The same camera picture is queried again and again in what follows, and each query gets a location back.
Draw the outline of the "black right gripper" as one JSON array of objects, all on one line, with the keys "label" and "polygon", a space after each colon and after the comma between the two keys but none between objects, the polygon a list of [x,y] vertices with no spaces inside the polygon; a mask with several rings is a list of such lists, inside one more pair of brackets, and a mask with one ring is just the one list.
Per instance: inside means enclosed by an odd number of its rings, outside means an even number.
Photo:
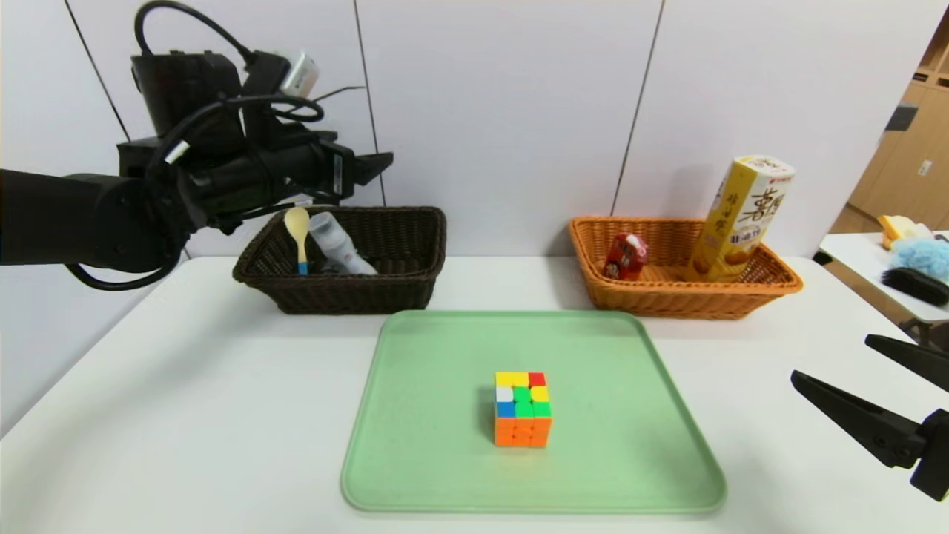
[{"label": "black right gripper", "polygon": [[[947,352],[878,334],[869,334],[864,344],[948,392]],[[919,460],[910,477],[912,486],[935,501],[947,498],[946,410],[936,409],[920,426],[797,369],[792,372],[790,382],[803,398],[885,466],[912,469]]]}]

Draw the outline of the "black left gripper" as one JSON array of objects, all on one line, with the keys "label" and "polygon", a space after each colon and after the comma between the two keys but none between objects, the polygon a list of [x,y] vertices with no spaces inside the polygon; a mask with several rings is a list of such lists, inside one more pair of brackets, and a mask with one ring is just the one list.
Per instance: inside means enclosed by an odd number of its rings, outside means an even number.
[{"label": "black left gripper", "polygon": [[[302,142],[272,150],[272,169],[284,180],[292,195],[312,199],[345,199],[352,185],[345,178],[345,151],[333,143]],[[393,165],[394,154],[385,152],[355,156],[353,182],[366,186]]]}]

